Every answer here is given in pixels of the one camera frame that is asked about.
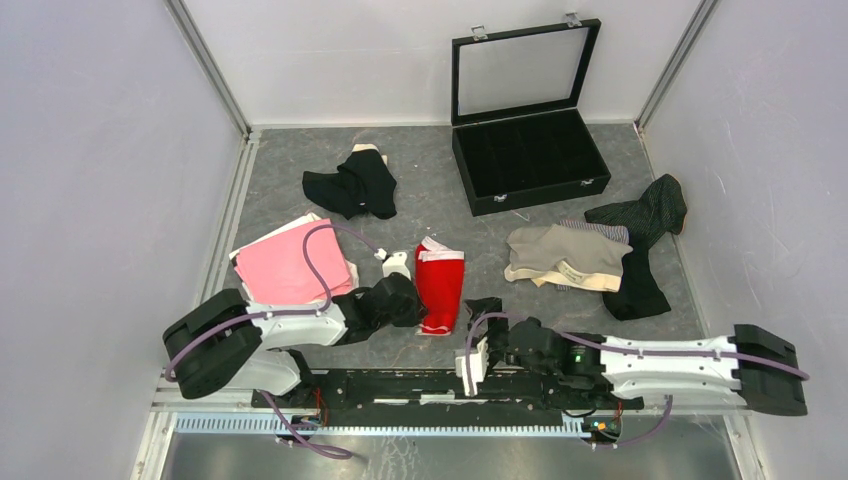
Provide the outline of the red boxer briefs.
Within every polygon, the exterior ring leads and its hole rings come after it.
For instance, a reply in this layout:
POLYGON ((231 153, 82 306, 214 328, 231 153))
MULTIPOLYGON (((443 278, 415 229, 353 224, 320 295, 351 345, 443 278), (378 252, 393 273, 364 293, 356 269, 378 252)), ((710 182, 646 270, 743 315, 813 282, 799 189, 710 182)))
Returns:
POLYGON ((427 310, 420 334, 450 335, 459 315, 465 253, 426 236, 416 248, 414 259, 414 282, 427 310))

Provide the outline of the beige grey ribbed underwear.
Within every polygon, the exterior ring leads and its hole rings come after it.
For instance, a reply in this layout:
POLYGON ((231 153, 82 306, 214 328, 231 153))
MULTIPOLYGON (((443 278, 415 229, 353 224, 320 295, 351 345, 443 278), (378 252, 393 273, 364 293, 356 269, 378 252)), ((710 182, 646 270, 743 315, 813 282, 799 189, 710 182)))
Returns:
POLYGON ((596 231, 559 224, 518 228, 508 235, 507 245, 510 252, 504 270, 506 280, 597 292, 620 289, 623 258, 633 251, 631 246, 596 231))

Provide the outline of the black underwear with beige band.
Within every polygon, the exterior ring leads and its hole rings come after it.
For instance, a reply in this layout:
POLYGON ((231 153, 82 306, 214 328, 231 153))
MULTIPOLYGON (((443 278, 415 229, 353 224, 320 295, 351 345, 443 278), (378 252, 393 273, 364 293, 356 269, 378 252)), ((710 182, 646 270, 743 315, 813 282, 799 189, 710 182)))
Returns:
POLYGON ((335 173, 306 171, 302 188, 317 206, 350 220, 370 214, 387 220, 397 215, 394 200, 397 181, 374 144, 355 144, 335 173))

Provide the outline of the black display case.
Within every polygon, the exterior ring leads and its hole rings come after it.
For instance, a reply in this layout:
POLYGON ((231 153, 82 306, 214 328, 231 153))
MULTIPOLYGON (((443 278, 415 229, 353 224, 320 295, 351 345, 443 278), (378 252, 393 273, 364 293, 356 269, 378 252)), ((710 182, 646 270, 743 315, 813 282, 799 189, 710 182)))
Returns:
POLYGON ((578 110, 602 23, 451 42, 452 151, 473 216, 601 194, 611 173, 578 110))

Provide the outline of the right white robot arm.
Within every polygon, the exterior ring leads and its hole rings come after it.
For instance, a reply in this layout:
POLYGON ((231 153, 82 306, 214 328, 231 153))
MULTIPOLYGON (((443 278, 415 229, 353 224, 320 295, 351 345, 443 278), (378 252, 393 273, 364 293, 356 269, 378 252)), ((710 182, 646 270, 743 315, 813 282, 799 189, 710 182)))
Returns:
POLYGON ((789 341, 752 324, 730 335, 668 341, 558 332, 534 317, 506 314, 498 297, 468 300, 468 334, 455 354, 466 395, 481 394, 490 369, 515 366, 554 382, 554 392, 578 393, 591 408, 610 401, 671 396, 697 405, 740 406, 757 413, 808 413, 809 376, 789 341))

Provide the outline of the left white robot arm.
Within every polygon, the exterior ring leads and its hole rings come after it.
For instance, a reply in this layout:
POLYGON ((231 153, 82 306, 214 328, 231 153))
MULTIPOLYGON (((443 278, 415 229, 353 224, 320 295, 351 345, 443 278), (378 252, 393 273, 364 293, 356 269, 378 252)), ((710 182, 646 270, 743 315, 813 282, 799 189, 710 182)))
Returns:
POLYGON ((387 326, 416 327, 426 314, 413 282, 400 273, 322 304, 265 305, 225 289, 165 330, 164 377, 188 400, 246 388, 302 407, 313 397, 314 381, 299 346, 364 342, 387 326))

